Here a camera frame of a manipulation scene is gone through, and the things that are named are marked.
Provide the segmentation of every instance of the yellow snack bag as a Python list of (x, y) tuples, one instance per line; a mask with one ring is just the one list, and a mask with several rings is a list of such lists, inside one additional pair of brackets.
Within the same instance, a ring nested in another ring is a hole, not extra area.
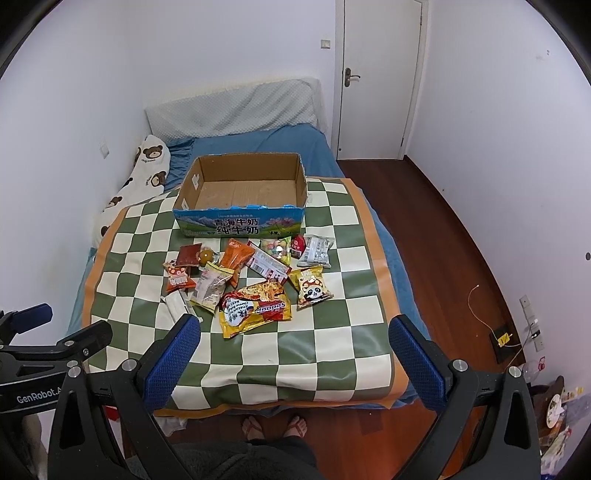
[(197, 285), (189, 298), (189, 302), (202, 306), (213, 313), (222, 298), (223, 291), (226, 289), (226, 282), (232, 275), (234, 275), (234, 270), (218, 267), (211, 262), (207, 262), (201, 277), (197, 280)]
[(297, 299), (298, 309), (334, 297), (324, 284), (322, 265), (302, 268), (301, 270), (292, 270), (288, 277), (295, 289), (299, 292)]
[(291, 304), (277, 280), (256, 283), (222, 297), (219, 320), (224, 338), (289, 319)]

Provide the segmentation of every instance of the screw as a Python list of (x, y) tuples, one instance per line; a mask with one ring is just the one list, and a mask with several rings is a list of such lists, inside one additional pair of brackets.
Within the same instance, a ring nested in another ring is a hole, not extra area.
[(515, 378), (519, 378), (521, 376), (521, 370), (519, 367), (509, 367), (509, 375)]
[(68, 377), (76, 378), (81, 372), (82, 369), (80, 367), (72, 367), (68, 370)]
[(464, 360), (454, 360), (452, 366), (459, 372), (468, 370), (468, 364)]
[(133, 358), (128, 358), (121, 363), (121, 368), (126, 372), (131, 372), (137, 365), (138, 363)]

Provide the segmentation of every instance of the pillow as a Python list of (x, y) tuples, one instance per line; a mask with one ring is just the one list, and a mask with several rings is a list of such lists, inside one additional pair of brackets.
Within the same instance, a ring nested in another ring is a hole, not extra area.
[(98, 248), (108, 228), (129, 205), (143, 202), (164, 191), (170, 168), (170, 152), (158, 137), (148, 135), (135, 154), (134, 169), (123, 188), (111, 199), (96, 222), (93, 246)]

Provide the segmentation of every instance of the chips bag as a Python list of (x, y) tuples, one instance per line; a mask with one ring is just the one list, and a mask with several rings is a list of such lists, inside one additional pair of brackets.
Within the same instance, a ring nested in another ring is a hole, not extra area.
[(168, 281), (166, 282), (166, 293), (170, 293), (179, 288), (192, 288), (195, 282), (189, 277), (189, 269), (187, 267), (177, 267), (174, 260), (163, 263)]
[(189, 302), (202, 306), (204, 309), (214, 312), (217, 304), (220, 303), (226, 282), (232, 276), (234, 270), (218, 267), (208, 262), (197, 280), (197, 285)]
[(219, 320), (224, 338), (290, 318), (290, 301), (277, 280), (226, 293), (220, 305)]
[(306, 249), (297, 266), (322, 265), (323, 267), (330, 268), (329, 248), (332, 247), (335, 239), (328, 236), (312, 235), (310, 233), (306, 233), (304, 239), (306, 240)]
[(334, 297), (322, 278), (322, 266), (302, 268), (293, 270), (290, 275), (290, 282), (298, 290), (297, 307), (302, 309), (323, 300)]
[(230, 285), (234, 288), (238, 285), (238, 276), (244, 264), (252, 257), (255, 249), (245, 245), (235, 238), (231, 238), (228, 246), (224, 250), (223, 257), (220, 260), (220, 266), (231, 268), (234, 270), (234, 275), (230, 279)]

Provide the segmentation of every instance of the red snack package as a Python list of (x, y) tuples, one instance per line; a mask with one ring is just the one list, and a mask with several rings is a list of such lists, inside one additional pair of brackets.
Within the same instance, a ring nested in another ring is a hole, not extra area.
[(302, 235), (297, 235), (291, 240), (291, 256), (300, 258), (306, 250), (306, 240)]
[(200, 251), (201, 244), (183, 245), (178, 251), (175, 265), (177, 267), (198, 267)]
[(187, 267), (177, 267), (174, 260), (163, 264), (168, 275), (166, 282), (166, 293), (170, 293), (179, 288), (194, 288), (195, 282), (189, 277)]

